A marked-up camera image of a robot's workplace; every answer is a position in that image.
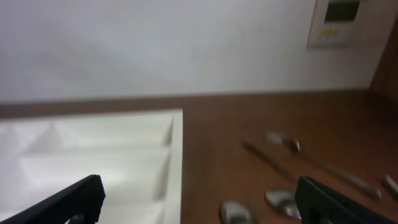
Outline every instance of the display screen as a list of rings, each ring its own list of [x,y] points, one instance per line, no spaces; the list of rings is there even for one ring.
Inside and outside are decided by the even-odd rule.
[[[325,22],[352,22],[358,11],[359,1],[330,2]]]

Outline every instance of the white cutlery tray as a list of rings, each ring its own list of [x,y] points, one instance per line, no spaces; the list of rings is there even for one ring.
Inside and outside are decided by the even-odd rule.
[[[0,221],[99,174],[98,223],[180,223],[182,110],[0,121]]]

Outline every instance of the wooden countertop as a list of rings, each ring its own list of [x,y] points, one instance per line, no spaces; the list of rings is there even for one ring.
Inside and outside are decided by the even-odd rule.
[[[398,180],[398,110],[363,91],[1,105],[0,118],[162,108],[183,108],[182,224],[219,223],[224,200],[247,205],[260,223],[300,223],[265,203],[266,190],[295,186],[244,150],[243,139],[272,153],[297,177],[309,175],[398,222],[398,201],[380,183],[386,174]],[[292,134],[307,152],[375,184],[382,200],[267,143],[267,130]]]

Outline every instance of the metal utensil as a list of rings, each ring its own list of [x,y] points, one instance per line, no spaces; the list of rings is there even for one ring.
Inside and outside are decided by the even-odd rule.
[[[346,183],[356,187],[358,190],[362,191],[366,195],[370,196],[375,200],[379,200],[381,198],[380,190],[373,187],[371,184],[367,183],[365,180],[356,177],[353,174],[349,174],[331,164],[327,164],[326,162],[311,156],[302,151],[300,147],[300,143],[295,140],[294,138],[277,132],[268,132],[266,133],[266,139],[270,142],[273,142],[278,145],[285,146],[290,149],[291,152],[300,155],[304,159],[318,165],[322,169],[336,175],[341,180],[345,181]]]
[[[395,182],[394,179],[387,174],[383,178],[383,184],[393,194],[393,196],[396,199],[398,199],[398,184],[397,184],[397,182]]]
[[[243,142],[243,146],[255,156],[259,157],[264,162],[270,164],[277,172],[284,176],[287,180],[297,183],[297,178],[284,168],[276,159],[261,150],[250,142]],[[294,200],[294,191],[289,189],[270,190],[266,192],[266,200],[278,211],[283,214],[300,219],[300,213]]]
[[[258,224],[258,219],[250,209],[239,202],[226,201],[220,206],[223,224]]]
[[[255,154],[264,162],[271,165],[277,172],[279,172],[282,176],[284,176],[287,180],[297,183],[297,179],[293,174],[291,174],[287,169],[285,169],[276,159],[272,156],[268,155],[265,151],[261,150],[259,147],[254,144],[244,141],[243,146],[251,153]]]
[[[294,191],[290,189],[269,190],[265,195],[266,200],[283,214],[301,219],[299,209],[294,200]]]

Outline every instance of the wall-mounted control panel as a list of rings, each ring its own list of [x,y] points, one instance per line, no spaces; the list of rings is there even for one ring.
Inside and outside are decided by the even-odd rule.
[[[398,0],[317,0],[308,46],[382,44],[397,14]]]

